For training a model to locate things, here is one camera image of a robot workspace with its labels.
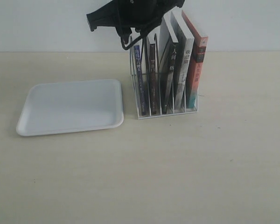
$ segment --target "wall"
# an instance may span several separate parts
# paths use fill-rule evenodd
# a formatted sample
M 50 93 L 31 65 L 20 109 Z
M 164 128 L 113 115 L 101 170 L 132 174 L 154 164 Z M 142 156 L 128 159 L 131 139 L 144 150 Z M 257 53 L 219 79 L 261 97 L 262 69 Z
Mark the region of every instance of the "wall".
M 108 0 L 0 0 L 0 51 L 123 51 L 114 28 L 91 32 L 86 14 Z M 280 50 L 280 0 L 186 0 L 208 50 Z

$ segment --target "dark blue book spine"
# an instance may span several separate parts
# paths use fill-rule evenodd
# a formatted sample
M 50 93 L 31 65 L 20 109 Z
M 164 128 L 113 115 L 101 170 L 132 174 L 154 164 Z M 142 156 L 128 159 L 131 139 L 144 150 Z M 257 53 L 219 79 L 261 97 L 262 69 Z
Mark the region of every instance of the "dark blue book spine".
M 146 115 L 146 103 L 145 103 L 145 93 L 144 93 L 144 84 L 142 78 L 142 67 L 141 67 L 141 56 L 140 56 L 140 45 L 134 45 L 135 58 L 136 58 L 136 70 L 137 78 L 140 92 L 140 104 L 141 104 L 141 115 Z

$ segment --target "black object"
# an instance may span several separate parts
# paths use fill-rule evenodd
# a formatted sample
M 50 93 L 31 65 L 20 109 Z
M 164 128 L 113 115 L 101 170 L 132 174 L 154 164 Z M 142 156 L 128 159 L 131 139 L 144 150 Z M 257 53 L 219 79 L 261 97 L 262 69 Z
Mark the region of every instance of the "black object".
M 181 8 L 185 0 L 113 0 L 97 11 L 87 14 L 91 31 L 97 27 L 115 27 L 122 48 L 130 49 L 159 26 L 163 15 L 174 7 Z M 128 46 L 132 28 L 140 33 Z

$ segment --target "white tray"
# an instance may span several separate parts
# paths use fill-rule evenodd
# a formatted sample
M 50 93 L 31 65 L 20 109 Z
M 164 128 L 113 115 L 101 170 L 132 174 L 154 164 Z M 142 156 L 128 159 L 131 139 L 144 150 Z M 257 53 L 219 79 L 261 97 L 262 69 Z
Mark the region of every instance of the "white tray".
M 105 79 L 34 86 L 16 131 L 21 136 L 115 128 L 123 123 L 121 84 Z

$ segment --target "red book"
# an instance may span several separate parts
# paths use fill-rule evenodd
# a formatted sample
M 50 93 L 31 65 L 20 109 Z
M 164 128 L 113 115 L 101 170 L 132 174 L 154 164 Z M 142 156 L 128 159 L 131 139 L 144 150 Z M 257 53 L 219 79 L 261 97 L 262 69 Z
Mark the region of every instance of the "red book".
M 199 27 L 197 22 L 193 18 L 186 15 L 183 10 L 182 17 L 195 38 L 186 81 L 187 108 L 192 109 L 195 107 L 200 76 L 202 73 L 204 55 L 209 37 L 201 29 L 201 27 Z

